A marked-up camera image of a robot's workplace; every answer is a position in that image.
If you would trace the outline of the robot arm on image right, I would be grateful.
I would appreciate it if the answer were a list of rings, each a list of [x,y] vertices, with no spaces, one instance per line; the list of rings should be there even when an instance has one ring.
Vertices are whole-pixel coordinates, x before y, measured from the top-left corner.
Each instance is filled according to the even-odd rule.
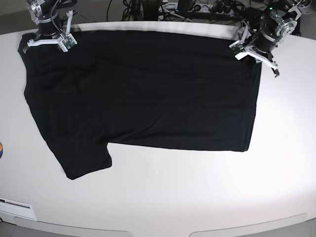
[[[230,49],[236,59],[264,63],[278,77],[278,64],[272,51],[295,31],[303,14],[315,9],[314,0],[269,0],[263,10],[248,7],[243,11],[242,35]]]

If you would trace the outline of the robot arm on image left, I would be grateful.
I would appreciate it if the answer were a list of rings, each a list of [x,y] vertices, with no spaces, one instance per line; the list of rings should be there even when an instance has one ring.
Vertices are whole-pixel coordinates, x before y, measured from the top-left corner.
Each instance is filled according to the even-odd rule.
[[[63,52],[67,52],[76,45],[71,25],[77,11],[70,9],[63,18],[59,15],[60,9],[71,8],[76,4],[76,0],[28,0],[27,9],[38,30],[35,38],[28,40],[23,52],[40,45],[57,45]]]

